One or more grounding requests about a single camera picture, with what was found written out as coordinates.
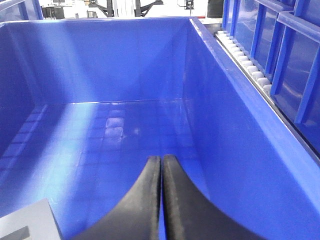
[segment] gray cardboard piece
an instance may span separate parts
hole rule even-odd
[[[46,198],[0,218],[0,240],[62,240]]]

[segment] white roller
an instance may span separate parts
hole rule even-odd
[[[245,60],[245,61],[242,61],[241,63],[245,67],[249,67],[249,66],[253,66],[254,65],[254,63],[252,61],[250,61],[250,60]]]
[[[254,71],[251,73],[252,74],[252,77],[257,80],[257,79],[260,79],[260,78],[263,78],[264,77],[264,74],[260,71]]]
[[[247,56],[239,56],[239,57],[238,57],[238,60],[239,60],[240,62],[244,62],[244,61],[248,61],[249,58],[248,58]]]
[[[271,84],[269,79],[266,77],[258,78],[256,81],[261,87]]]
[[[240,52],[241,51],[241,49],[240,49],[240,47],[232,47],[232,48],[230,48],[230,51],[232,52],[232,53],[234,53],[234,52]]]
[[[264,85],[263,90],[266,91],[266,93],[270,94],[271,87],[272,87],[271,84]]]
[[[220,40],[221,40],[222,42],[225,42],[225,41],[230,40],[230,37],[228,37],[228,36],[219,36],[219,38],[220,38]]]
[[[231,48],[237,47],[237,45],[235,43],[231,43],[231,44],[226,44],[225,47],[227,49],[231,49]]]
[[[234,41],[232,41],[232,40],[227,40],[227,41],[224,42],[224,44],[234,44]]]
[[[259,69],[256,66],[248,66],[246,69],[248,69],[249,73],[259,71]]]
[[[239,56],[244,56],[244,52],[243,51],[236,51],[232,53],[234,56],[239,57]]]

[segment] black rubber fingers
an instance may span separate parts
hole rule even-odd
[[[259,240],[212,204],[174,155],[151,156],[121,201],[74,240],[157,240],[161,186],[167,240]]]

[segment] blue storage tote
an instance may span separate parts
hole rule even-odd
[[[43,18],[38,0],[0,1],[0,22],[41,20]]]
[[[281,12],[285,32],[271,95],[320,152],[320,17],[319,1],[298,1],[294,12]]]
[[[222,27],[270,81],[273,80],[284,31],[284,26],[276,19],[279,12],[293,10],[294,3],[277,0],[225,1]]]
[[[47,198],[70,239],[175,154],[251,231],[320,236],[319,159],[196,18],[2,22],[0,79],[0,216]]]

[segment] bin floor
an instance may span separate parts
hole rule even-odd
[[[208,196],[182,100],[35,107],[0,159],[0,216],[48,198],[69,239],[117,204],[149,155],[164,154]]]

